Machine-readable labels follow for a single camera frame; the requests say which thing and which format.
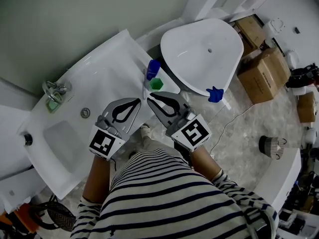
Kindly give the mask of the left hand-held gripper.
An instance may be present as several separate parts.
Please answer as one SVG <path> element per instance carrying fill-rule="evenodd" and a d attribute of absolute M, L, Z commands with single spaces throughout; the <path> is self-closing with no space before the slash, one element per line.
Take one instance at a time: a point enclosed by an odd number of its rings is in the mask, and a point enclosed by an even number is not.
<path fill-rule="evenodd" d="M 142 102 L 138 98 L 123 98 L 109 103 L 92 126 L 89 151 L 110 160 L 128 141 L 128 133 L 141 105 Z"/>

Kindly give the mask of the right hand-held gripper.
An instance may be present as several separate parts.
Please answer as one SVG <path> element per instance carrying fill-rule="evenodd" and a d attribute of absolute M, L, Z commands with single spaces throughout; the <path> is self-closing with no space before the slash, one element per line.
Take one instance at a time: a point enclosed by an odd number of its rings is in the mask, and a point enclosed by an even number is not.
<path fill-rule="evenodd" d="M 189 152 L 202 146 L 210 137 L 211 131 L 202 115 L 193 109 L 186 108 L 185 99 L 176 93 L 153 92 L 147 98 L 147 103 L 167 128 L 166 135 Z M 161 101 L 167 105 L 167 112 L 157 103 Z"/>

